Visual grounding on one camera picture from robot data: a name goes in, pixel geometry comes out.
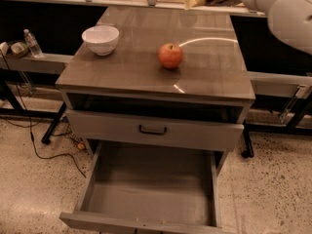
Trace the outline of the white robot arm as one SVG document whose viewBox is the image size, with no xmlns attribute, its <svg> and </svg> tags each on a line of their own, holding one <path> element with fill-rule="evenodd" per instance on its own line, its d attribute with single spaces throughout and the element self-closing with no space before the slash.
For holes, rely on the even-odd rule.
<svg viewBox="0 0 312 234">
<path fill-rule="evenodd" d="M 312 54 L 312 0 L 242 0 L 267 17 L 271 33 L 281 42 Z"/>
</svg>

